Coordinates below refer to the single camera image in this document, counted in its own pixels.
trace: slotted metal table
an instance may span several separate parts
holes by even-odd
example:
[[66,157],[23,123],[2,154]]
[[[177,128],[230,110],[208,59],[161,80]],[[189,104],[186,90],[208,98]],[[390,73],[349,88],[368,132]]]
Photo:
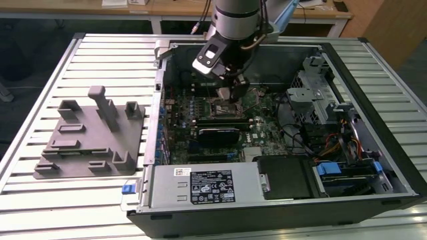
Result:
[[[0,162],[1,239],[149,239],[130,223],[121,186],[141,177],[145,139],[141,132],[138,171],[131,176],[35,180],[31,176],[59,117],[61,100],[94,105],[89,86],[103,85],[115,105],[137,101],[149,124],[157,68],[155,40],[200,40],[186,35],[75,34],[45,88]],[[393,136],[427,179],[427,108],[369,43],[356,38],[282,37],[280,41],[329,42],[370,100]],[[337,89],[348,99],[337,81]],[[257,231],[186,239],[421,239],[427,235],[427,206],[385,212],[358,224]]]

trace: motherboard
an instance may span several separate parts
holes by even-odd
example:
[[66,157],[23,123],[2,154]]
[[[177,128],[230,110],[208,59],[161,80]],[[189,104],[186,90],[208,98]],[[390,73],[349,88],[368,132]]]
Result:
[[167,94],[169,164],[250,162],[288,153],[274,116],[278,95],[268,87],[249,87],[236,103],[221,100],[208,84]]

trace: power supply label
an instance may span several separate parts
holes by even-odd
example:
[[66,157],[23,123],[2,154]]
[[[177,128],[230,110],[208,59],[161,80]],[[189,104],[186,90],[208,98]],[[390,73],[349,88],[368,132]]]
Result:
[[221,204],[236,201],[230,170],[192,171],[189,174],[192,204]]

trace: floor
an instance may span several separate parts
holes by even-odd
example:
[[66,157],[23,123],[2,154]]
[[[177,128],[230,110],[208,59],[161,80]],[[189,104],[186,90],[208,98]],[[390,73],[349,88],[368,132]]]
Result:
[[[165,34],[185,34],[192,24],[169,22],[162,27]],[[0,102],[0,159],[50,77],[71,36],[77,32],[150,34],[151,30],[146,21],[65,20],[55,22],[41,19],[0,19],[0,68],[1,64],[10,61],[13,57],[15,58],[15,53],[11,56],[2,54],[5,45],[10,46],[10,44],[18,46],[22,59],[30,66],[30,75],[19,81],[7,81],[0,77],[0,82],[14,95],[13,102]],[[427,104],[425,56],[427,41],[420,44],[418,49],[397,71],[424,104]]]

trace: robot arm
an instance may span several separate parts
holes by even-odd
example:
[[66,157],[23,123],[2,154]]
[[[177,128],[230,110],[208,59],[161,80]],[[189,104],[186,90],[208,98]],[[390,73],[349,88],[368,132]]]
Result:
[[[269,0],[277,6],[282,0]],[[260,43],[277,41],[298,0],[290,0],[274,19],[268,20],[266,0],[213,1],[212,23],[205,43],[192,67],[218,80],[217,95],[236,102],[246,93],[249,81],[242,73],[254,57]]]

